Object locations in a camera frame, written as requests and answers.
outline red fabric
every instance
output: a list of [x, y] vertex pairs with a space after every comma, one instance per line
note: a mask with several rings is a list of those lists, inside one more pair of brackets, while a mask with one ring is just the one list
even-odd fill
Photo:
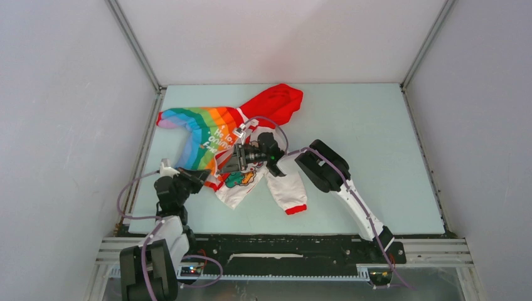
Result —
[[159, 125], [159, 121], [161, 121], [162, 119], [162, 112], [159, 112], [159, 115], [157, 116], [157, 122], [155, 123], [155, 125]]
[[286, 212], [286, 214], [288, 215], [292, 215], [292, 214], [296, 214], [301, 211], [305, 211], [306, 209], [307, 209], [307, 205], [303, 204], [303, 205], [299, 205], [296, 207], [288, 208], [284, 212]]
[[[290, 120], [295, 111], [299, 110], [302, 101], [302, 91], [281, 83], [260, 92], [244, 103], [240, 109], [248, 118], [264, 116], [283, 125]], [[271, 122], [262, 119], [258, 120], [258, 124], [262, 127], [275, 128]]]

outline cartoon print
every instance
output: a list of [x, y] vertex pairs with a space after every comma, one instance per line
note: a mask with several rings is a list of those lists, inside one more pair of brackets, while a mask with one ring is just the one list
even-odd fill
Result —
[[[257, 141], [251, 141], [251, 145], [258, 146]], [[235, 186], [247, 186], [250, 183], [253, 183], [255, 176], [257, 175], [257, 169], [263, 166], [263, 162], [256, 164], [250, 164], [248, 172], [235, 171], [231, 172], [229, 176], [225, 179], [225, 186], [228, 188], [233, 188]]]

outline red cuff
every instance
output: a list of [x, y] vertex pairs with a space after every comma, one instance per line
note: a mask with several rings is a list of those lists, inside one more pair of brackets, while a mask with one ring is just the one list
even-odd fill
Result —
[[162, 112], [159, 112], [159, 115], [157, 116], [157, 122], [155, 124], [159, 125], [159, 121], [161, 121], [161, 119], [162, 119]]
[[307, 209], [307, 205], [303, 204], [303, 205], [299, 205], [296, 207], [288, 208], [284, 212], [286, 212], [286, 214], [288, 215], [292, 215], [292, 214], [296, 214], [301, 211], [305, 211], [306, 209]]

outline white fabric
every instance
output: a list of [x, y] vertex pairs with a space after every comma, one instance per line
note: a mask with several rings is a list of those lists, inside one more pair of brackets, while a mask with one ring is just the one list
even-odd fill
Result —
[[[283, 138], [275, 130], [268, 127], [257, 127], [252, 133], [249, 133], [247, 143], [257, 143], [258, 135], [263, 132], [273, 133], [279, 147], [284, 149]], [[307, 204], [305, 187], [297, 171], [284, 177], [274, 177], [269, 173], [265, 163], [250, 164], [245, 172], [232, 173], [226, 183], [216, 191], [216, 196], [231, 209], [235, 209], [264, 175], [266, 175], [268, 188], [275, 202], [284, 211]]]

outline clothing item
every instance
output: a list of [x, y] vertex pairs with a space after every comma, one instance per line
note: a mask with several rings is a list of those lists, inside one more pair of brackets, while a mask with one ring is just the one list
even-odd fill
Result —
[[[264, 132], [273, 133], [281, 149], [286, 147], [283, 137], [275, 130], [260, 126], [247, 136], [246, 143], [258, 146], [258, 135]], [[264, 176], [275, 202], [286, 214], [294, 214], [307, 209], [307, 194], [299, 173], [295, 171], [284, 177], [274, 177], [263, 162], [249, 164], [246, 171], [229, 174], [225, 179], [225, 184], [216, 190], [216, 196], [227, 206], [235, 209]]]
[[[233, 130], [255, 116], [268, 117], [279, 125], [286, 124], [292, 114], [299, 110], [302, 99], [303, 93], [300, 90], [280, 84], [264, 90], [240, 108], [170, 108], [159, 113], [157, 126], [166, 129], [185, 127], [191, 132], [176, 167], [211, 169], [205, 185], [214, 189], [218, 198], [234, 209], [268, 170], [266, 167], [261, 168], [262, 164], [259, 164], [250, 166], [253, 170], [247, 172], [217, 173], [231, 157], [231, 147], [238, 139]], [[258, 134], [263, 131], [277, 135], [275, 126], [266, 120], [253, 120], [251, 124], [246, 128], [247, 142], [256, 141]], [[275, 138], [279, 146], [284, 148], [281, 146], [285, 145], [284, 141], [278, 135]], [[290, 189], [284, 189], [283, 193], [281, 188], [289, 182], [292, 182], [288, 186]], [[271, 179], [268, 184], [274, 199], [287, 213], [293, 214], [306, 209], [307, 197], [299, 174]]]

